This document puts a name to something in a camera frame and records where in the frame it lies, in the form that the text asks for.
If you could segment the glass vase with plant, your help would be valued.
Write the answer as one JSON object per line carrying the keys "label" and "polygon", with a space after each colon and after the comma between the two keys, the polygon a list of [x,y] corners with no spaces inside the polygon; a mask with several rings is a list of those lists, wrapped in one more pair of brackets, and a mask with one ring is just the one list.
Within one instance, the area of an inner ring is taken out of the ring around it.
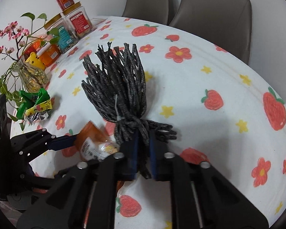
{"label": "glass vase with plant", "polygon": [[21,110],[26,102],[20,95],[21,90],[37,93],[48,82],[41,68],[26,62],[25,52],[33,43],[39,42],[40,46],[44,47],[47,44],[56,45],[60,40],[57,29],[49,30],[41,36],[37,33],[43,29],[42,26],[36,30],[33,29],[36,19],[43,20],[43,25],[46,25],[47,15],[45,13],[36,17],[33,13],[26,12],[22,14],[22,17],[30,19],[30,28],[25,28],[17,21],[13,21],[0,30],[0,38],[6,37],[9,41],[15,42],[15,47],[0,46],[1,59],[12,60],[10,67],[0,76],[0,94],[5,95],[6,103],[16,112]]}

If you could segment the green yellow snack bag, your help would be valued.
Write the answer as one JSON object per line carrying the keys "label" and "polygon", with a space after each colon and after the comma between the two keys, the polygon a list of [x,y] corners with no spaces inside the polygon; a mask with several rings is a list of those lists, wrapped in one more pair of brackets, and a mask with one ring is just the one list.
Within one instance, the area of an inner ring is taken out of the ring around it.
{"label": "green yellow snack bag", "polygon": [[49,118],[53,107],[46,89],[40,88],[37,93],[20,90],[18,94],[22,102],[17,108],[17,119],[25,120],[32,125]]}

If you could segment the grey chair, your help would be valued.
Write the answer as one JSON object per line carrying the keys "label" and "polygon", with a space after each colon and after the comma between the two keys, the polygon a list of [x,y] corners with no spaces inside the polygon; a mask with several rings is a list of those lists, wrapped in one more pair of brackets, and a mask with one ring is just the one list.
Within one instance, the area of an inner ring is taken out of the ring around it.
{"label": "grey chair", "polygon": [[250,0],[181,0],[169,25],[203,38],[249,63],[252,36]]}
{"label": "grey chair", "polygon": [[169,0],[126,0],[122,16],[166,25]]}

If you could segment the floral strawberry tablecloth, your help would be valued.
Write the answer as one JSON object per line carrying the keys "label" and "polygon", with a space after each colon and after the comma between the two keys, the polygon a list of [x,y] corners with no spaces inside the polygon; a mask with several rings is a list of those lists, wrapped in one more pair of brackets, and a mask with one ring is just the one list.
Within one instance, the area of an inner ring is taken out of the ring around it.
{"label": "floral strawberry tablecloth", "polygon": [[54,102],[50,118],[13,136],[45,128],[79,133],[87,122],[113,134],[87,99],[83,57],[98,46],[135,44],[147,81],[146,118],[177,132],[169,148],[192,163],[209,161],[273,225],[286,210],[286,101],[225,49],[169,26],[109,17],[47,69]]}

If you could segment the yellow bear container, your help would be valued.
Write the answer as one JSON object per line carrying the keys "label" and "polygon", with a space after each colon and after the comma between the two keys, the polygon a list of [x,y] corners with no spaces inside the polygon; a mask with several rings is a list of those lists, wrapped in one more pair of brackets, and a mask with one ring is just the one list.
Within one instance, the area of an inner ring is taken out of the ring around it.
{"label": "yellow bear container", "polygon": [[46,66],[44,65],[44,63],[39,59],[39,57],[37,56],[37,54],[35,52],[31,52],[30,56],[26,59],[25,61],[26,63],[29,63],[30,65],[39,68],[41,70],[45,70]]}

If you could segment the orange snack jar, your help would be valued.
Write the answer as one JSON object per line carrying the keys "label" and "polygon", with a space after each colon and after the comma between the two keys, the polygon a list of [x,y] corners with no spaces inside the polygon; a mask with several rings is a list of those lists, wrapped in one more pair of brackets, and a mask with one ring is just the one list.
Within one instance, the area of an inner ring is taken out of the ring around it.
{"label": "orange snack jar", "polygon": [[46,42],[42,45],[41,40],[29,43],[29,46],[24,52],[25,60],[30,56],[31,52],[35,52],[39,59],[47,67],[51,66],[61,55],[59,48],[56,44],[50,44]]}

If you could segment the grey chair left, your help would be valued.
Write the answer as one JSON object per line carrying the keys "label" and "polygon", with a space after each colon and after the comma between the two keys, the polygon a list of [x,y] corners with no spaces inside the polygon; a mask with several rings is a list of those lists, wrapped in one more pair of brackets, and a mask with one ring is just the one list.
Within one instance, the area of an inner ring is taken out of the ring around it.
{"label": "grey chair left", "polygon": [[122,16],[166,25],[169,0],[126,0]]}

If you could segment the red tin can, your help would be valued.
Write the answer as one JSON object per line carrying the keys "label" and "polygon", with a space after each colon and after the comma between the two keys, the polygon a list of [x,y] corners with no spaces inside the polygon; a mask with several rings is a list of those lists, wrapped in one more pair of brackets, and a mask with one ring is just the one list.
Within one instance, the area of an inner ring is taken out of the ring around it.
{"label": "red tin can", "polygon": [[56,1],[62,11],[66,10],[67,8],[75,4],[74,0],[56,0]]}

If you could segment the grey chair right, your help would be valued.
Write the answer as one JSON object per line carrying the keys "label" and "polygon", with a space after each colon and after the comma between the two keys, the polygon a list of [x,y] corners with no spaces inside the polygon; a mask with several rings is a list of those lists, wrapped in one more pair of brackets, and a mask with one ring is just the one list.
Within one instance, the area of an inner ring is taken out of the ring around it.
{"label": "grey chair right", "polygon": [[249,63],[252,36],[250,0],[181,0],[169,25],[203,38]]}

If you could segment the orange snack wrapper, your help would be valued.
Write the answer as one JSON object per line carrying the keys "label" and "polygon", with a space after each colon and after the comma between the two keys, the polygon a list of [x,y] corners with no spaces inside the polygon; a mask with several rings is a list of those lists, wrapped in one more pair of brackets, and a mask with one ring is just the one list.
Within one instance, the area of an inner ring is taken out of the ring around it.
{"label": "orange snack wrapper", "polygon": [[75,146],[83,161],[103,161],[109,155],[119,152],[120,146],[110,140],[91,121],[87,122],[76,136]]}

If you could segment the clear jar teal label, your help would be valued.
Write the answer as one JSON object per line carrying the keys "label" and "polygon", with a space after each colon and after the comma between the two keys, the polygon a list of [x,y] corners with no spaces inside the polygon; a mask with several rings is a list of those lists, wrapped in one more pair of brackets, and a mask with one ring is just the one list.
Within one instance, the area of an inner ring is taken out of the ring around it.
{"label": "clear jar teal label", "polygon": [[78,42],[74,30],[61,14],[57,14],[46,22],[44,29],[48,35],[52,36],[51,41],[54,41],[62,54],[74,47]]}

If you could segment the clear jar red label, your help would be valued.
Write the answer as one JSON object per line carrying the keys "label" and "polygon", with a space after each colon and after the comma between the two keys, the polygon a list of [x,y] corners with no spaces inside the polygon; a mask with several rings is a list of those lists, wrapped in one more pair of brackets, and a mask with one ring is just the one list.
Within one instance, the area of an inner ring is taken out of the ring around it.
{"label": "clear jar red label", "polygon": [[82,39],[94,30],[85,8],[77,2],[63,10],[63,15],[70,22],[77,38]]}

